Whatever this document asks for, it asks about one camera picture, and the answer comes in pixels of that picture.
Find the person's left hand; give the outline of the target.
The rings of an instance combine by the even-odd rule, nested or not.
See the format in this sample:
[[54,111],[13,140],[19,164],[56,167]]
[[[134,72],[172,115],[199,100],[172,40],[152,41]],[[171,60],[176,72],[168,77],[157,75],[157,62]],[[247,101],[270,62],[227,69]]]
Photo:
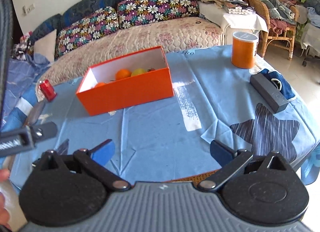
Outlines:
[[[9,179],[10,171],[8,169],[1,169],[0,172],[0,182],[3,183]],[[4,194],[0,193],[0,210],[1,210],[1,225],[6,227],[7,229],[11,229],[9,225],[10,214],[8,210],[5,208],[5,197]]]

